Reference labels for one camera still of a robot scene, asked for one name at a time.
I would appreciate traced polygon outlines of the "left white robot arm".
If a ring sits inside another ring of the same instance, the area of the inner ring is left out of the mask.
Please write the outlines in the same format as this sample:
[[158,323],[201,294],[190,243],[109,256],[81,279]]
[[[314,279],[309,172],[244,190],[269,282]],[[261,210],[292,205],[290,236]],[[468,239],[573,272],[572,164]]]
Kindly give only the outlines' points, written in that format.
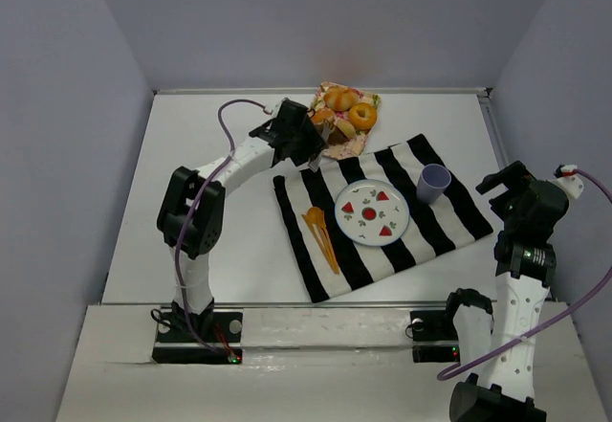
[[[256,106],[269,116],[240,144],[223,119],[224,111],[234,104]],[[203,167],[176,168],[157,217],[157,229],[174,263],[173,303],[187,315],[201,315],[212,308],[208,254],[221,236],[229,195],[286,160],[297,167],[317,168],[332,132],[330,123],[316,125],[305,105],[289,99],[271,110],[254,100],[231,100],[222,104],[217,117],[229,139],[229,153]]]

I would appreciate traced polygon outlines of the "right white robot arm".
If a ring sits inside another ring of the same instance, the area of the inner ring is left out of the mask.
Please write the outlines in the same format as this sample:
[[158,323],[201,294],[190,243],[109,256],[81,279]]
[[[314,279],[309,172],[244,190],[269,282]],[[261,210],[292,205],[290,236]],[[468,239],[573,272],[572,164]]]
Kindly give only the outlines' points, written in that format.
[[459,339],[461,377],[449,402],[452,421],[544,421],[535,403],[535,328],[549,295],[557,258],[549,239],[569,209],[566,193],[537,180],[519,161],[486,176],[484,194],[502,220],[493,249],[496,302],[473,289],[448,297],[447,317]]

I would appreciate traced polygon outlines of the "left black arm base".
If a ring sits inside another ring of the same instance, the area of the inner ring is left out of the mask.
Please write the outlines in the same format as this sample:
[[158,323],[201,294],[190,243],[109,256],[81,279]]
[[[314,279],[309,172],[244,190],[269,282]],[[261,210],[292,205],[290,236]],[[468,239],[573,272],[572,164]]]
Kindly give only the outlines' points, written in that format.
[[163,365],[238,366],[243,363],[243,313],[235,310],[212,312],[203,323],[205,332],[197,340],[184,315],[169,307],[150,311],[157,324],[151,360]]

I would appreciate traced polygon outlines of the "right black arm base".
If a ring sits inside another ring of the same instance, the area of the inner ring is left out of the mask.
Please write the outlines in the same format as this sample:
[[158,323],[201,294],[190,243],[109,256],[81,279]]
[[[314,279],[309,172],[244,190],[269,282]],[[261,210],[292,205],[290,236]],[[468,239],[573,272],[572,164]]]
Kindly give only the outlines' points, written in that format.
[[457,332],[444,310],[413,310],[404,331],[412,341],[415,364],[455,364],[460,359]]

